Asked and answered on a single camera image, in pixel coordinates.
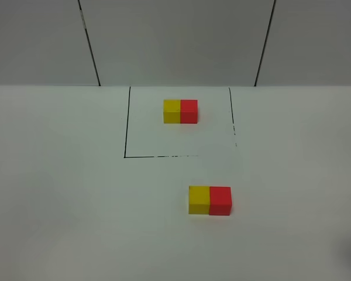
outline yellow cube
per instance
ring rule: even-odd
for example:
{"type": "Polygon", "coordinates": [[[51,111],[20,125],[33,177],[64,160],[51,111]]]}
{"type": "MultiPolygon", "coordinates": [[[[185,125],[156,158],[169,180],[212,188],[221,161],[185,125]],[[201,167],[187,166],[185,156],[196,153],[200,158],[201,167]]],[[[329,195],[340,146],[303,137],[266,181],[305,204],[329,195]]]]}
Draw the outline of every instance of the yellow cube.
{"type": "Polygon", "coordinates": [[[189,186],[188,188],[188,213],[208,215],[211,200],[209,186],[189,186]]]}
{"type": "Polygon", "coordinates": [[[164,100],[164,123],[181,123],[181,100],[164,100]]]}

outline white wall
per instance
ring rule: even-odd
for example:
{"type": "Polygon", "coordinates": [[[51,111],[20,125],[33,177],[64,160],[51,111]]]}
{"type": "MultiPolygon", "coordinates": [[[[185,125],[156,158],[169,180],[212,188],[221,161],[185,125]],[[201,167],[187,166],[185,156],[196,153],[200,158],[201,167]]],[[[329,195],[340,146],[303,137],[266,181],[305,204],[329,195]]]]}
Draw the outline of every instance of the white wall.
{"type": "Polygon", "coordinates": [[[272,0],[82,0],[103,85],[254,85],[272,0]]]}
{"type": "Polygon", "coordinates": [[[0,84],[98,84],[77,0],[0,0],[0,84]]]}
{"type": "Polygon", "coordinates": [[[278,1],[258,85],[351,85],[351,0],[278,1]]]}

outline red cube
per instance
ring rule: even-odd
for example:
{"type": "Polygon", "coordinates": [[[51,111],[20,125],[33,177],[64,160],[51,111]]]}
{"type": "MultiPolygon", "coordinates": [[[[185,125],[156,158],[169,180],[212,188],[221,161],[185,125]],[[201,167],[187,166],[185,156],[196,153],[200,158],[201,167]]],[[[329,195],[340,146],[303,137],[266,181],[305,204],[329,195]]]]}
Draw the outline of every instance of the red cube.
{"type": "Polygon", "coordinates": [[[211,205],[210,215],[230,215],[232,211],[232,193],[230,187],[211,186],[209,188],[211,205]]]}
{"type": "Polygon", "coordinates": [[[198,123],[198,100],[181,100],[181,123],[198,123]]]}

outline pair of cubes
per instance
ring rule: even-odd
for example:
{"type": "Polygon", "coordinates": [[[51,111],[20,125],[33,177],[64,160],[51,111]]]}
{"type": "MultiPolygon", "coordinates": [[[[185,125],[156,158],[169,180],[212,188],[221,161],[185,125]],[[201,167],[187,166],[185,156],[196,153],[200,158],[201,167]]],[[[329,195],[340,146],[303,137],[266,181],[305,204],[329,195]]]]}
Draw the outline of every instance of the pair of cubes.
{"type": "Polygon", "coordinates": [[[189,186],[189,214],[230,215],[231,210],[232,193],[230,187],[189,186]]]}
{"type": "Polygon", "coordinates": [[[198,100],[164,100],[164,123],[198,123],[198,100]]]}

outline wooden block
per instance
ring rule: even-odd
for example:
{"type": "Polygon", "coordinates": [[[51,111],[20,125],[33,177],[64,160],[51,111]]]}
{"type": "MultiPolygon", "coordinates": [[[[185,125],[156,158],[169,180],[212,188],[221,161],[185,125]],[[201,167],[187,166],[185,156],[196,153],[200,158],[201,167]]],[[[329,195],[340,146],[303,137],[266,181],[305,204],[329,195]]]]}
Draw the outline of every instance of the wooden block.
{"type": "Polygon", "coordinates": [[[188,188],[188,213],[208,215],[209,205],[209,186],[189,186],[188,188]]]}
{"type": "Polygon", "coordinates": [[[181,123],[198,123],[198,100],[181,100],[181,123]]]}
{"type": "Polygon", "coordinates": [[[232,210],[232,193],[230,187],[211,186],[209,188],[211,206],[210,215],[230,215],[232,210]]]}
{"type": "Polygon", "coordinates": [[[164,123],[181,123],[181,100],[164,100],[164,123]]]}

